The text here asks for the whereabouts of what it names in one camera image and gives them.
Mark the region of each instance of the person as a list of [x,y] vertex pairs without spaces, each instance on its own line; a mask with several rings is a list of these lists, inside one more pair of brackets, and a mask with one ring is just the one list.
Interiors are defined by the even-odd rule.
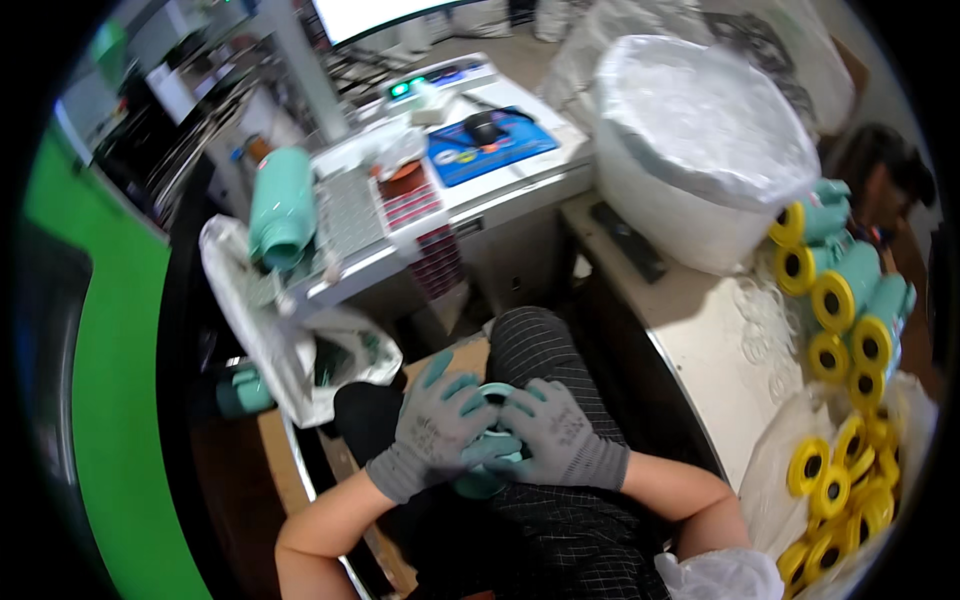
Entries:
[[[410,598],[782,596],[727,484],[624,444],[559,317],[514,309],[490,338],[487,380],[516,388],[502,405],[475,374],[445,372],[448,350],[406,395],[365,383],[338,392],[336,427],[366,466],[283,525],[285,599],[357,597],[338,557],[375,520],[418,572]],[[494,426],[512,436],[480,437]],[[518,450],[523,460],[503,458]],[[483,501],[445,484],[480,464],[512,483]],[[653,515],[682,523],[672,554]]]

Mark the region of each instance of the white sleeve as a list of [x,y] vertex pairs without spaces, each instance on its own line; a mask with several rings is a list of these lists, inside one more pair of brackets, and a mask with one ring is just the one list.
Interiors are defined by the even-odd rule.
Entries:
[[773,559],[755,550],[728,548],[682,563],[670,553],[654,566],[673,600],[780,600],[783,581]]

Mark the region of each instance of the black checkered pants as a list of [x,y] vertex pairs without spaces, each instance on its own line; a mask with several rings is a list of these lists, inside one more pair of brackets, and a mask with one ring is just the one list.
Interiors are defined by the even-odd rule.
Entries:
[[[543,308],[516,308],[493,326],[487,381],[523,387],[534,377],[565,384],[598,435],[624,442],[566,324]],[[401,401],[399,393],[369,384],[337,395],[336,425],[358,463],[393,441]],[[512,484],[473,501],[439,486],[378,522],[418,570],[412,598],[488,589],[498,600],[670,597],[653,567],[659,550],[651,519],[621,494]]]

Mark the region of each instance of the forearm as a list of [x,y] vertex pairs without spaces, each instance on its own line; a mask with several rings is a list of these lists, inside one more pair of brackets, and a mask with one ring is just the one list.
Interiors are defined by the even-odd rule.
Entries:
[[685,521],[676,547],[680,560],[750,547],[733,490],[702,468],[631,452],[621,491],[669,521]]
[[355,597],[338,559],[394,506],[361,469],[321,494],[302,512],[290,516],[280,530],[275,549],[283,597]]

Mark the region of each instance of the computer mouse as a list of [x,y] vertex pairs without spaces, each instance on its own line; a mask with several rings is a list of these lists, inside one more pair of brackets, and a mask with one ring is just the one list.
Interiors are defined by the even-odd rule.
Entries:
[[464,119],[464,131],[477,146],[488,146],[505,132],[493,122],[491,110],[477,112]]

